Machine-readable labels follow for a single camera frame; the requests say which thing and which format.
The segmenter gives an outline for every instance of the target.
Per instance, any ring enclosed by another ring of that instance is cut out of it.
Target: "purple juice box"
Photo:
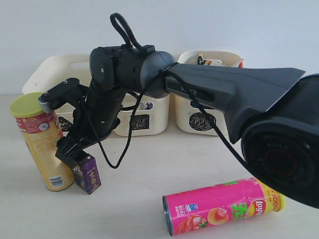
[[[86,154],[84,159],[72,168],[76,185],[82,188],[88,194],[93,193],[101,186],[100,175],[96,165],[95,158]]]

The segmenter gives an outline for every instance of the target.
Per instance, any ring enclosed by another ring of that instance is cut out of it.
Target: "pink chip can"
[[[171,236],[284,209],[285,198],[256,178],[163,196]]]

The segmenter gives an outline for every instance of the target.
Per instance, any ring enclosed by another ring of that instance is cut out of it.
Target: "white table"
[[[119,169],[107,165],[98,146],[87,150],[102,180],[93,194],[75,184],[50,192],[9,113],[16,97],[0,96],[0,239],[168,239],[163,195],[251,176],[219,138],[179,130],[171,111],[165,132],[133,138]],[[115,134],[103,142],[113,163],[125,143]],[[318,223],[318,210],[287,199],[282,212],[176,238],[317,238]]]

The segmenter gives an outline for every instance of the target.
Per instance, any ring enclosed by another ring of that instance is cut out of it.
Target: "pringles can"
[[[285,198],[256,178],[163,196],[171,236],[284,209]]]
[[[61,191],[74,182],[72,170],[55,157],[56,143],[63,133],[56,113],[45,113],[38,102],[41,92],[15,99],[9,109],[44,181],[51,191]]]

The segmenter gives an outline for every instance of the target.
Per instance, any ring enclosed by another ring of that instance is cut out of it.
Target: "yellow lid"
[[[286,206],[286,198],[284,195],[282,195],[281,193],[278,194],[278,196],[280,197],[280,209],[277,210],[276,212],[280,212],[282,211],[283,209],[285,209],[285,206]]]
[[[38,102],[38,97],[42,94],[42,92],[32,92],[18,97],[9,107],[11,114],[17,118],[27,118],[43,113],[41,105]]]

